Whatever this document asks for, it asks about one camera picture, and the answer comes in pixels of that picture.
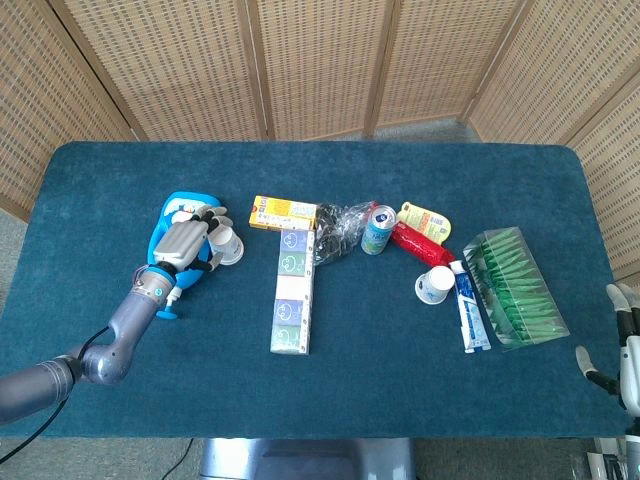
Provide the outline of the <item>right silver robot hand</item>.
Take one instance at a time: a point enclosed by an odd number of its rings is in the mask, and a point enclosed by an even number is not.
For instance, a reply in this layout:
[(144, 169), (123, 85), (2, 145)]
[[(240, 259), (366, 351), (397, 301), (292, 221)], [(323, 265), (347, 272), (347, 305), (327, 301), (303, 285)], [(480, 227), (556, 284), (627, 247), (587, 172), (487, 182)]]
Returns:
[(615, 380), (596, 369), (584, 346), (575, 349), (577, 365), (586, 379), (618, 396), (631, 417), (640, 418), (640, 294), (624, 283), (607, 285), (606, 293), (616, 312), (619, 377)]

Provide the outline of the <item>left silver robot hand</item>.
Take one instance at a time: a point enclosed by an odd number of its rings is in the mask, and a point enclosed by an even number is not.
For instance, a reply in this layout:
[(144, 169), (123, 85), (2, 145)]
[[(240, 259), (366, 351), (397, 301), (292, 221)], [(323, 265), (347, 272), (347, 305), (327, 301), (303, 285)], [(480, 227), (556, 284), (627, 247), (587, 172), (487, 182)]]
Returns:
[(152, 264), (170, 275), (186, 270), (210, 272), (216, 269), (222, 262), (222, 253), (212, 253), (208, 261), (201, 260), (198, 255), (205, 244), (213, 250), (213, 234), (233, 226), (226, 213), (226, 207), (205, 204), (188, 220), (172, 225), (152, 251)]

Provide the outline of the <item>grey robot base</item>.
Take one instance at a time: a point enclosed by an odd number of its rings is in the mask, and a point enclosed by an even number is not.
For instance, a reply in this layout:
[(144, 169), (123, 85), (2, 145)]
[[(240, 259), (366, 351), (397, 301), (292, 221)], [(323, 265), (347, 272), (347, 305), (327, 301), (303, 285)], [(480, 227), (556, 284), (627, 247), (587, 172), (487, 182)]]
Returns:
[(410, 438), (209, 438), (199, 480), (418, 480)]

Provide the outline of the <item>blue pump bottle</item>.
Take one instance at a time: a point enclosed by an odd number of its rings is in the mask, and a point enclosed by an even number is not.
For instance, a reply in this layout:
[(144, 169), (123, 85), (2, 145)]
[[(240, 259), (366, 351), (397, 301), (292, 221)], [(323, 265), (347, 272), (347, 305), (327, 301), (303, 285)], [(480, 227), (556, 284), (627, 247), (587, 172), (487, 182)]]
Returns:
[[(167, 198), (149, 241), (148, 264), (155, 262), (153, 251), (170, 227), (175, 223), (189, 220), (204, 205), (220, 207), (221, 203), (215, 196), (187, 191), (174, 192)], [(173, 304), (179, 300), (183, 291), (197, 283), (203, 274), (204, 271), (201, 270), (187, 270), (178, 273), (176, 285), (169, 293), (165, 306), (156, 313), (156, 316), (165, 320), (176, 320), (178, 315), (173, 312)]]

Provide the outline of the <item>yellow cardboard box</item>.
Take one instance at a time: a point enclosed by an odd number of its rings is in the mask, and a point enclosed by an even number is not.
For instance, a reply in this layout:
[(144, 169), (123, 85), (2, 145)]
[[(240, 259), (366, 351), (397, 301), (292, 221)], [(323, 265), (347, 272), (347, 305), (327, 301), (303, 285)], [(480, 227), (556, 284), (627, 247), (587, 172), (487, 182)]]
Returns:
[(266, 230), (304, 230), (316, 228), (317, 205), (256, 195), (249, 226)]

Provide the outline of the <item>white floor object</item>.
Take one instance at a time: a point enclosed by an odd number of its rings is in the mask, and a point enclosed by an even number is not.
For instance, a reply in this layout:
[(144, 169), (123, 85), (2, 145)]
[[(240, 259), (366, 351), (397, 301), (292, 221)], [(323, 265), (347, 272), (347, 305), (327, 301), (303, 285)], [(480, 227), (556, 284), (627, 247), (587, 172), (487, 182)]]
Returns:
[(623, 469), (615, 454), (588, 452), (587, 462), (591, 480), (625, 480)]

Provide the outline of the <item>long tissue pack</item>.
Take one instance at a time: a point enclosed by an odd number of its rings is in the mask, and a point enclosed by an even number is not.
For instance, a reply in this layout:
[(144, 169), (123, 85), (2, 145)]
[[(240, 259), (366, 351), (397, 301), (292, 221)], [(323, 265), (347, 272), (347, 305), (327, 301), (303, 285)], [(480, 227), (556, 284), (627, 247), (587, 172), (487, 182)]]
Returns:
[(309, 354), (315, 273), (314, 246), (314, 231), (281, 232), (272, 317), (272, 353)]

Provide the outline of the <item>clear box of green sachets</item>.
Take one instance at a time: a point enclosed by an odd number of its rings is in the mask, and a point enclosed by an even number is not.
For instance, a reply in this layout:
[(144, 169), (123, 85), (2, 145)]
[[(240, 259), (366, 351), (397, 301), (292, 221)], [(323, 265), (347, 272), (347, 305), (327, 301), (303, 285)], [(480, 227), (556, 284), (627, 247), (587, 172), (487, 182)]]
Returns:
[(504, 349), (570, 335), (519, 228), (484, 231), (463, 249), (463, 255)]

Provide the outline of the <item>clear bag of black pieces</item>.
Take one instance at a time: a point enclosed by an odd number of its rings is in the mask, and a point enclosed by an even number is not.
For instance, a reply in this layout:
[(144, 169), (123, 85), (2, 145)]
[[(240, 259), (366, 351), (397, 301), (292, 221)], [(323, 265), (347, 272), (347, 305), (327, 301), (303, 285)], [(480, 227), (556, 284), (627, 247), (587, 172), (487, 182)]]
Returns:
[(320, 266), (349, 254), (360, 242), (375, 201), (352, 206), (321, 203), (316, 207), (314, 265)]

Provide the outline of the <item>white blue toothpaste tube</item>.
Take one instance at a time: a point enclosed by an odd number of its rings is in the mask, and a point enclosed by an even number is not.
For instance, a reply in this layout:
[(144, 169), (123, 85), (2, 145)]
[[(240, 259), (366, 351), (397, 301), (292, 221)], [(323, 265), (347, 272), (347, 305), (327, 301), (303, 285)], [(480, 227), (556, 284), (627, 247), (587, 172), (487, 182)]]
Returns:
[(475, 298), (472, 279), (461, 261), (449, 264), (455, 279), (456, 300), (461, 319), (461, 334), (466, 353), (488, 351), (491, 344)]

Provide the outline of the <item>light blue drink can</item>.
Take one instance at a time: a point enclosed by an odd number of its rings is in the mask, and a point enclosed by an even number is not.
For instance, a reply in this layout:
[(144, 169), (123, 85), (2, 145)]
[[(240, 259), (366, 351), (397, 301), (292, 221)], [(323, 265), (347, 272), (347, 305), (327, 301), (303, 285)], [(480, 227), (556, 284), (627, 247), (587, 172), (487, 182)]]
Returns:
[(386, 247), (396, 226), (396, 212), (387, 205), (376, 205), (368, 215), (361, 237), (361, 248), (368, 255), (378, 255)]

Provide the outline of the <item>blue table cloth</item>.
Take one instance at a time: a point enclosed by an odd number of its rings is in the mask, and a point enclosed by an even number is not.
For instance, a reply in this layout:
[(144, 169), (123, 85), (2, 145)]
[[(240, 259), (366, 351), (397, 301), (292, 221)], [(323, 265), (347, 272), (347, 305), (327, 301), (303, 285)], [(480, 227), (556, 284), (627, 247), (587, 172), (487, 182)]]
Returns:
[[(53, 154), (0, 317), (0, 375), (105, 342), (146, 261), (166, 198), (204, 192), (245, 246), (155, 320), (126, 378), (81, 384), (56, 420), (0, 436), (596, 437), (630, 418), (585, 379), (584, 345), (619, 367), (612, 272), (578, 156), (564, 146), (384, 142), (74, 142)], [(417, 259), (388, 246), (319, 267), (310, 351), (270, 350), (279, 236), (249, 226), (257, 195), (338, 205), (411, 202), (446, 216), (460, 254), (479, 233), (518, 227), (569, 335), (468, 354), (453, 298), (423, 304)]]

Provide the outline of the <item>bamboo folding screen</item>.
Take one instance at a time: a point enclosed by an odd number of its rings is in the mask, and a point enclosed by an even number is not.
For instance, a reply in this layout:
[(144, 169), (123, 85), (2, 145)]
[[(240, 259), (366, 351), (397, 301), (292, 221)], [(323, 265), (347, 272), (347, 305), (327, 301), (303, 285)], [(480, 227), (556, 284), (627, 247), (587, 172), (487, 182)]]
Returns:
[(457, 119), (581, 158), (640, 281), (640, 0), (0, 0), (0, 209), (72, 140), (311, 140)]

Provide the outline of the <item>red foil packet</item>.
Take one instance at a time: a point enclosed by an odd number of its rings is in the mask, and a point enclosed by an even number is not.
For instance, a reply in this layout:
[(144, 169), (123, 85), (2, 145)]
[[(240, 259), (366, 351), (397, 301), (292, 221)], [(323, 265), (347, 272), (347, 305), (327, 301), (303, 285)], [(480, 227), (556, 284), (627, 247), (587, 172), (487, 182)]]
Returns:
[(456, 260), (446, 248), (430, 240), (403, 222), (398, 222), (391, 234), (391, 240), (429, 267), (445, 266)]

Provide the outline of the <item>yellow green packet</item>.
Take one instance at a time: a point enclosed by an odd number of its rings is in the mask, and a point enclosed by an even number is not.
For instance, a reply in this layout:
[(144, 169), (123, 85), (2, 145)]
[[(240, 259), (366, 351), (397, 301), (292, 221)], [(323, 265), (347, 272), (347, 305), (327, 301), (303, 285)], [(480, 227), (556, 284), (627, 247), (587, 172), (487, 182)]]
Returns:
[(445, 216), (410, 202), (402, 204), (397, 218), (438, 245), (442, 245), (452, 231), (451, 222)]

